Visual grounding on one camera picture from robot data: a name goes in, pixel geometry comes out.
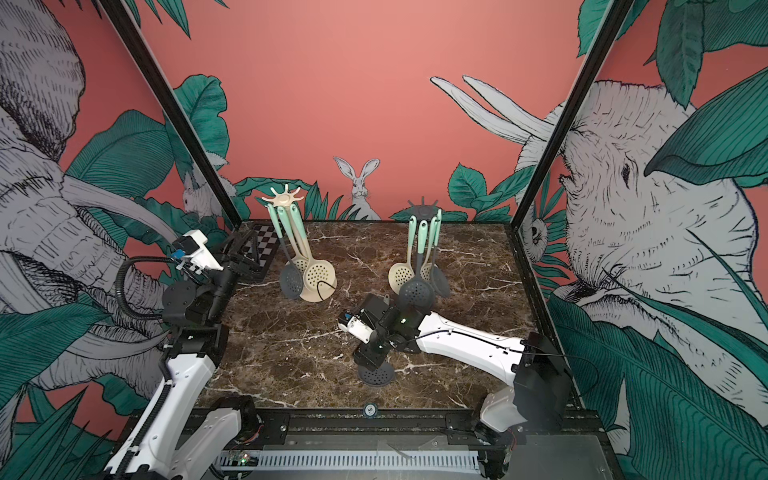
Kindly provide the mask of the beige skimmer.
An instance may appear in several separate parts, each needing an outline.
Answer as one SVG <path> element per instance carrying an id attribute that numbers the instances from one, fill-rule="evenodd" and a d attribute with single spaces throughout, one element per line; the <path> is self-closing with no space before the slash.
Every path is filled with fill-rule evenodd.
<path id="1" fill-rule="evenodd" d="M 395 263 L 388 272 L 388 282 L 395 294 L 398 294 L 402 286 L 414 276 L 411 260 L 416 230 L 417 219 L 412 215 L 408 222 L 406 261 Z"/>
<path id="2" fill-rule="evenodd" d="M 278 214 L 278 216 L 280 218 L 282 226 L 283 226 L 286 234 L 288 235 L 290 244 L 291 244 L 291 246 L 293 248 L 293 251 L 294 251 L 293 262 L 296 264 L 296 266 L 299 269 L 299 271 L 301 273 L 303 273 L 306 270 L 307 266 L 308 266 L 308 260 L 303 255 L 303 252 L 302 252 L 302 250 L 300 248 L 300 245 L 299 245 L 299 243 L 298 243 L 298 241 L 297 241 L 297 239 L 296 239 L 296 237 L 294 235 L 293 224 L 291 223 L 291 219 L 290 219 L 290 216 L 288 214 L 288 211 L 286 210 L 285 207 L 278 206 L 277 207 L 277 214 Z"/>
<path id="3" fill-rule="evenodd" d="M 329 261 L 313 257 L 301 213 L 295 203 L 290 205 L 290 215 L 295 226 L 295 232 L 300 238 L 304 256 L 308 260 L 308 265 L 303 273 L 305 288 L 301 298 L 313 303 L 327 300 L 336 290 L 335 268 Z"/>
<path id="4" fill-rule="evenodd" d="M 422 278 L 427 282 L 431 281 L 432 263 L 430 262 L 430 257 L 433 250 L 436 223 L 437 223 L 437 217 L 433 217 L 430 221 L 429 230 L 428 230 L 427 250 L 424 256 L 424 262 L 420 270 Z"/>

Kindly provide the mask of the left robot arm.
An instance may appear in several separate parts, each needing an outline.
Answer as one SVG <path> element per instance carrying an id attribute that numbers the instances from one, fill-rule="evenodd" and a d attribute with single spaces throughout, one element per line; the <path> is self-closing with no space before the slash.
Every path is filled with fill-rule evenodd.
<path id="1" fill-rule="evenodd" d="M 208 248 L 191 230 L 172 244 L 165 263 L 186 274 L 162 296 L 158 319 L 170 332 L 159 361 L 160 383 L 100 479 L 200 479 L 228 444 L 249 443 L 264 420 L 246 395 L 223 397 L 187 439 L 185 425 L 203 388 L 220 365 L 229 330 L 221 316 L 238 281 L 260 269 L 256 233 L 232 233 Z"/>

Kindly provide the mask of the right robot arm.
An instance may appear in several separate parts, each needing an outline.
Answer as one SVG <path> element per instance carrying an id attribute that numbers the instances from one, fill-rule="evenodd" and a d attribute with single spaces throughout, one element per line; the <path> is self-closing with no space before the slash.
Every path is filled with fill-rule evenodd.
<path id="1" fill-rule="evenodd" d="M 390 352 L 399 351 L 441 355 L 500 380 L 504 387 L 484 397 L 465 429 L 483 443 L 493 444 L 518 427 L 545 432 L 562 428 L 572 373 L 564 355 L 541 334 L 495 335 L 426 308 L 399 308 L 374 294 L 358 309 L 342 312 L 337 323 L 359 341 L 354 362 L 367 371 L 379 369 Z"/>

